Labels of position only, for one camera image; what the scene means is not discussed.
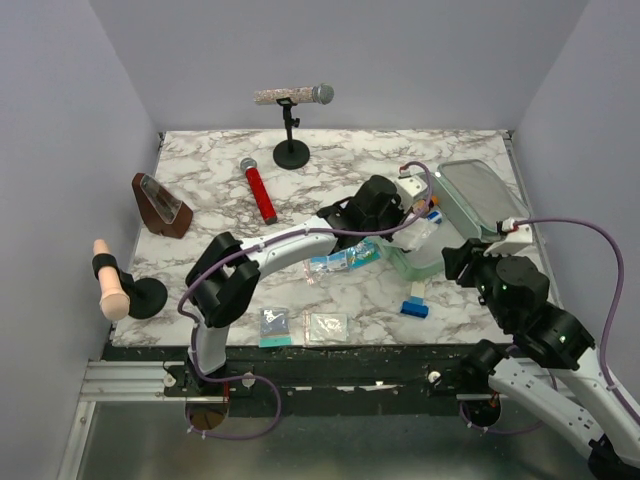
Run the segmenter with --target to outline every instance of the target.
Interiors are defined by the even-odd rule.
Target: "white wall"
[[[640,2],[592,0],[518,126],[515,147],[536,216],[592,220],[620,243],[626,283],[609,347],[640,398]],[[600,337],[615,283],[608,244],[543,226],[565,307]]]
[[[167,130],[280,128],[253,91],[314,85],[302,128],[514,128],[586,0],[90,0]]]
[[[50,479],[108,330],[92,243],[127,264],[158,137],[86,0],[4,2],[0,45],[0,477]]]

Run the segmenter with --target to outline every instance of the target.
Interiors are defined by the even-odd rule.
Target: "silver microphone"
[[[276,100],[291,98],[294,103],[319,103],[326,105],[333,100],[333,87],[321,83],[315,87],[274,88],[258,90],[253,94],[256,105],[275,105]]]

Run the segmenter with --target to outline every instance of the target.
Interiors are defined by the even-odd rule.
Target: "small plastic bag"
[[[289,310],[264,307],[260,309],[260,347],[291,345]]]
[[[316,283],[322,276],[349,269],[347,252],[337,252],[326,257],[312,257],[303,262],[307,283]]]
[[[304,312],[307,345],[346,343],[349,339],[348,315],[345,313]]]
[[[347,258],[350,268],[360,268],[378,260],[380,253],[375,244],[368,238],[365,238],[355,247],[349,247],[347,249]]]
[[[438,225],[425,218],[419,218],[411,225],[393,234],[393,242],[382,239],[382,244],[403,250],[418,250],[427,243],[429,236],[438,229]]]

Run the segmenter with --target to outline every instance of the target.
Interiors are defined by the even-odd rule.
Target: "metal floor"
[[[505,405],[500,427],[531,417]],[[99,404],[78,478],[86,480],[571,480],[584,461],[549,428],[482,436],[457,417],[289,417],[264,437],[229,442],[190,434],[178,403]],[[230,419],[248,433],[267,419]]]

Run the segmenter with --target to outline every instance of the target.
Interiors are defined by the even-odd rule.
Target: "wooden metronome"
[[[182,238],[191,225],[193,211],[171,195],[155,178],[137,173],[131,181],[142,221],[151,233]]]

